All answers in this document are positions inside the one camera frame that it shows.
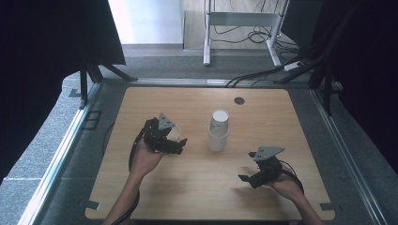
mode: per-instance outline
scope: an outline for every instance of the gray floor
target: gray floor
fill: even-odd
[[[207,86],[211,84],[208,81],[228,81],[236,76],[273,68],[266,50],[218,49],[212,51],[211,67],[203,67],[203,51],[200,49],[183,49],[183,43],[178,41],[157,43],[123,46],[127,66],[117,67],[139,77],[138,82],[125,82],[106,68],[100,68],[105,79],[99,86],[97,97],[90,99],[91,114],[79,129],[35,224],[100,224],[100,221],[87,219],[84,210],[126,88],[134,85],[190,86],[192,83]],[[397,224],[396,173],[345,110],[337,95],[332,97],[332,117],[326,118],[314,93],[307,88],[311,72],[286,85],[272,83],[287,74],[279,71],[260,77],[258,79],[264,81],[253,87],[283,88],[289,92],[336,212],[336,218],[327,224]],[[256,81],[240,82],[238,87],[250,88]],[[79,93],[79,74],[72,74],[65,79],[58,103],[46,123],[0,187],[1,224],[18,224],[79,109]],[[89,120],[96,116],[99,116],[97,121]],[[338,128],[337,136],[341,136],[343,146],[336,142],[335,130],[328,126],[330,119]],[[352,162],[346,164],[347,156],[342,148],[354,159],[354,169]],[[360,177],[355,173],[357,167]],[[366,202],[373,197],[375,202]],[[369,206],[371,209],[379,207],[386,222],[376,221],[369,213]],[[131,224],[183,223],[229,224],[227,221],[134,221]]]

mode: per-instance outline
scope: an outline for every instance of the black cable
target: black cable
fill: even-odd
[[[115,122],[113,122],[107,129],[106,129],[106,131],[105,131],[105,135],[104,135],[104,137],[103,137],[103,139],[102,139],[102,156],[104,157],[105,156],[105,140],[106,140],[106,138],[108,137],[108,134],[109,134],[109,132],[111,131],[111,129],[114,127],[114,125],[115,125]]]
[[[226,84],[225,87],[228,87],[228,85],[229,85],[230,83],[232,83],[233,81],[235,81],[235,82],[234,82],[234,84],[232,85],[232,87],[236,87],[237,84],[238,84],[240,81],[242,81],[242,80],[249,79],[249,78],[255,78],[255,77],[259,77],[259,76],[263,76],[263,75],[268,75],[268,74],[273,73],[273,72],[277,72],[277,71],[283,69],[284,66],[289,65],[289,64],[291,64],[291,63],[293,63],[293,62],[296,62],[296,61],[298,61],[298,60],[299,60],[299,57],[297,56],[297,57],[293,58],[292,60],[290,60],[289,62],[285,63],[284,65],[282,65],[282,66],[280,66],[280,67],[276,67],[276,68],[274,68],[274,69],[267,70],[267,71],[256,72],[256,73],[252,73],[252,74],[248,74],[248,75],[243,75],[243,76],[235,77],[234,79],[232,79],[231,81],[229,81],[229,82]]]

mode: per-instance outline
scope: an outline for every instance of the floor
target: floor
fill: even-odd
[[[127,59],[149,61],[154,59],[153,57],[193,59],[194,57],[201,58],[203,55],[205,28],[197,27],[204,24],[204,1],[170,0],[167,4],[161,1],[155,3],[155,0],[135,1],[134,4],[130,4],[131,1],[127,0],[117,1],[117,3],[115,0],[109,2]],[[254,11],[258,9],[257,4],[261,1],[246,2],[251,3],[245,5],[242,1],[217,1],[216,7],[222,10]],[[265,6],[269,5],[269,7],[265,8],[273,11],[276,3],[277,1],[274,0],[266,1]],[[150,17],[145,17],[140,13],[129,14],[143,8],[153,10],[146,14],[151,15]],[[132,22],[145,18],[146,23],[141,22],[142,26],[137,26],[137,24],[130,26],[126,17]],[[170,20],[159,20],[159,18],[170,18]],[[142,30],[129,30],[132,27]],[[233,40],[233,38],[240,39],[241,37],[227,33],[217,38]],[[224,57],[252,57],[254,59],[257,56],[268,56],[264,44],[253,45],[250,41],[238,44],[216,41],[214,45],[212,44],[212,48],[216,50],[212,52],[212,57],[217,59]],[[205,67],[202,72],[212,71],[214,76],[217,76],[218,71],[214,70],[218,68],[220,62],[224,61],[216,62],[219,63]],[[181,71],[189,72],[188,68],[178,67],[178,63],[171,64]],[[135,69],[141,65],[147,64],[137,61],[136,64],[128,65],[126,69],[136,71]],[[144,77],[137,83],[132,83],[121,80],[103,67],[101,71],[105,77],[104,83],[100,85],[89,83],[91,90],[91,100],[87,107],[89,110],[79,110],[79,74],[72,74],[65,79],[63,92],[48,120],[0,187],[2,224],[18,224],[19,221],[21,224],[100,224],[100,221],[86,219],[84,210],[87,207],[87,200],[95,182],[101,157],[106,149],[110,130],[112,130],[126,88],[134,85],[224,87],[236,76],[236,74],[230,77],[225,75],[218,79],[217,77],[203,79],[202,74],[189,79],[156,79],[155,76]],[[278,76],[284,75],[275,75],[272,79],[275,80]],[[396,224],[398,222],[396,216],[398,193],[392,191],[398,185],[396,173],[380,156],[336,95],[333,95],[331,102],[332,117],[325,115],[319,103],[321,92],[309,90],[306,87],[307,79],[308,76],[302,76],[283,87],[262,81],[256,87],[283,88],[289,92],[336,211],[336,218],[327,221],[327,224]],[[243,81],[240,87],[250,88],[252,84],[253,82]],[[216,224],[214,221],[202,223],[200,221],[183,221],[182,223],[162,221],[161,224],[184,224],[184,222]],[[159,223],[159,221],[134,221],[131,224]],[[265,222],[248,222],[247,224],[260,223],[265,224]],[[234,223],[218,221],[217,224]]]

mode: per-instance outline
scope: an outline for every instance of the wooden table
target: wooden table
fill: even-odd
[[[243,98],[238,105],[235,98]],[[225,149],[207,149],[207,130],[214,110],[229,112]],[[105,218],[128,176],[132,142],[145,120],[164,113],[188,138],[181,155],[165,156],[140,187],[133,218],[143,219],[300,219],[295,205],[269,187],[253,189],[238,174],[258,172],[249,152],[258,146],[280,146],[277,158],[288,162],[303,183],[314,210],[334,218],[328,193],[314,162],[296,112],[285,90],[238,88],[132,87],[126,91],[90,201],[88,218]]]

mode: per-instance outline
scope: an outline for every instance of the white paper cup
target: white paper cup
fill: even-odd
[[[180,135],[181,129],[177,125],[175,125],[174,127],[172,127],[172,130],[170,130],[166,138],[167,140],[178,142]]]
[[[210,130],[207,132],[207,147],[211,151],[221,152],[225,146],[228,138],[228,130],[224,136],[218,137],[213,135]]]
[[[211,117],[209,132],[217,137],[223,137],[228,133],[229,114],[225,110],[216,110]]]

